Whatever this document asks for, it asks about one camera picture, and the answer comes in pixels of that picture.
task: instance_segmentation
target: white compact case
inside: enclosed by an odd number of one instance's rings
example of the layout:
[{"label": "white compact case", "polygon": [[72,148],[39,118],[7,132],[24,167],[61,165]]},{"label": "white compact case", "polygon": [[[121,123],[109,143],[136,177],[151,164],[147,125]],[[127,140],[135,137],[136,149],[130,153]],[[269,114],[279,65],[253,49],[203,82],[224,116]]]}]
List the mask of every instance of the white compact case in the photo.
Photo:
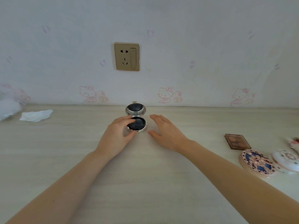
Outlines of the white compact case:
[{"label": "white compact case", "polygon": [[286,150],[275,151],[271,154],[273,164],[282,173],[294,174],[299,171],[299,156]]},{"label": "white compact case", "polygon": [[147,109],[143,104],[132,103],[126,107],[126,114],[132,115],[132,119],[135,119],[135,122],[127,125],[128,130],[130,131],[143,131],[147,127],[147,122],[144,118],[140,117],[145,114]]}]

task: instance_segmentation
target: forearm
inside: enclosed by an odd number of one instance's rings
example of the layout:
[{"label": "forearm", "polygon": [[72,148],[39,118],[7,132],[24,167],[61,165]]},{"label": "forearm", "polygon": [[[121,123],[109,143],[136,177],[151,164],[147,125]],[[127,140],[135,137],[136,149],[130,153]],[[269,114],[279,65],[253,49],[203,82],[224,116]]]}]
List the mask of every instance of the forearm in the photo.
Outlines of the forearm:
[{"label": "forearm", "polygon": [[27,204],[7,224],[67,223],[109,158],[89,153],[69,172]]},{"label": "forearm", "polygon": [[249,223],[299,223],[299,203],[244,169],[188,140],[189,159]]}]

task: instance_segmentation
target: person's left arm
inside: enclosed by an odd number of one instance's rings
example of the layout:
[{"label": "person's left arm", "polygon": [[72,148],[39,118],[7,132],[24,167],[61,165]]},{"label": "person's left arm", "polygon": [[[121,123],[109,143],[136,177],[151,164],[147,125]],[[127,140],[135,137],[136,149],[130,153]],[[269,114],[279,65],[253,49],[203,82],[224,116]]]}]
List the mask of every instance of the person's left arm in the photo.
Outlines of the person's left arm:
[{"label": "person's left arm", "polygon": [[123,136],[124,127],[135,121],[131,118],[125,116],[115,119],[107,127],[95,151],[28,203],[6,224],[68,223],[99,172],[135,136],[136,131]]}]

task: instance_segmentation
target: wooden tabletop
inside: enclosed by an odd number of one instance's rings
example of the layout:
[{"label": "wooden tabletop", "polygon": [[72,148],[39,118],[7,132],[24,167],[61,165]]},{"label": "wooden tabletop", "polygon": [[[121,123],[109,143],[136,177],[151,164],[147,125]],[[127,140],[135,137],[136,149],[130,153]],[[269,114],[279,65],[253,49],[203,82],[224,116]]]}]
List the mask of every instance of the wooden tabletop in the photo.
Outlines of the wooden tabletop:
[{"label": "wooden tabletop", "polygon": [[[0,223],[93,151],[108,124],[125,115],[122,106],[28,105],[25,112],[52,109],[40,122],[18,114],[0,122]],[[169,118],[189,139],[238,163],[224,135],[244,135],[253,150],[288,150],[285,137],[299,136],[298,109],[147,107]],[[299,175],[276,173],[266,180],[299,201]],[[72,223],[246,223],[207,178],[180,154],[139,132],[92,184]]]}]

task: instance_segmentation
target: wall outlet plate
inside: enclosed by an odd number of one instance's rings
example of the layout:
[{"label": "wall outlet plate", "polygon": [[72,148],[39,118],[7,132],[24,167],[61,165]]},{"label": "wall outlet plate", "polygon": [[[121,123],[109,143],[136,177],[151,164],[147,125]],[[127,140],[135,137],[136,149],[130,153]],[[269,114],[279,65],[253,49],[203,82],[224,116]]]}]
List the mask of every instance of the wall outlet plate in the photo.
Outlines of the wall outlet plate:
[{"label": "wall outlet plate", "polygon": [[116,69],[139,71],[139,44],[114,43]]}]

